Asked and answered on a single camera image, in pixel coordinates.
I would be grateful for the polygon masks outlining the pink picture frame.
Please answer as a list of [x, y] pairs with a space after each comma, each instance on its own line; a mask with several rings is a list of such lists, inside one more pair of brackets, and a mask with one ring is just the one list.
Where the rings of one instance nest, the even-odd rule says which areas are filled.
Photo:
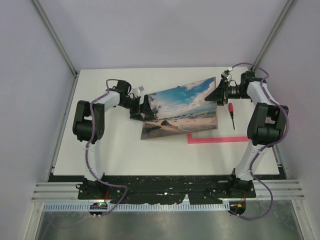
[[191, 133], [187, 134], [188, 144], [218, 144], [218, 143], [240, 143], [248, 142], [246, 136], [224, 136], [224, 137], [193, 137]]

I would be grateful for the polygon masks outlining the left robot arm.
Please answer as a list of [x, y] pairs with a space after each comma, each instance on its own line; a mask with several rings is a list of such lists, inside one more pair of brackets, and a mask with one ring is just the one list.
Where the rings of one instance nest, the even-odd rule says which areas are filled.
[[102, 199], [110, 188], [123, 189], [124, 196], [128, 191], [125, 185], [103, 180], [105, 172], [102, 169], [100, 140], [105, 133], [105, 113], [112, 108], [122, 107], [129, 110], [132, 120], [143, 121], [145, 117], [154, 116], [148, 95], [141, 96], [144, 91], [142, 86], [132, 88], [129, 82], [115, 79], [116, 85], [109, 87], [112, 81], [106, 80], [106, 90], [101, 96], [92, 101], [80, 100], [76, 105], [72, 132], [82, 144], [85, 160], [83, 181], [76, 185], [81, 200]]

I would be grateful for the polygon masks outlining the red handled screwdriver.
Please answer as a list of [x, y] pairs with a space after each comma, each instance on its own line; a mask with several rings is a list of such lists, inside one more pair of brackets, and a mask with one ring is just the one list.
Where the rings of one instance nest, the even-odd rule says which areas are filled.
[[235, 122], [234, 122], [234, 106], [233, 104], [230, 102], [228, 103], [228, 111], [232, 120], [232, 127], [235, 130]]

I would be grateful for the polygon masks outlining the beach photo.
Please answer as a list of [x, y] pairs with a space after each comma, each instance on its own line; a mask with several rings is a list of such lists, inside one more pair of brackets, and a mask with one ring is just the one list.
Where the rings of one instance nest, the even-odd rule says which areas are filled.
[[205, 98], [216, 88], [211, 77], [150, 93], [154, 117], [144, 119], [141, 140], [182, 135], [218, 128], [217, 104]]

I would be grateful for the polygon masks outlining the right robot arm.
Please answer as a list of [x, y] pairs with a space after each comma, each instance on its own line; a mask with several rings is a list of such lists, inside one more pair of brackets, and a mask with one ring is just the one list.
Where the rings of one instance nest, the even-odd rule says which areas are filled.
[[240, 198], [254, 191], [253, 179], [256, 169], [269, 148], [279, 143], [288, 131], [289, 108], [279, 104], [268, 90], [264, 78], [256, 77], [253, 71], [240, 76], [240, 83], [231, 86], [231, 69], [221, 74], [218, 87], [206, 98], [207, 102], [226, 105], [229, 99], [249, 99], [254, 110], [247, 127], [247, 148], [240, 163], [228, 177], [226, 192]]

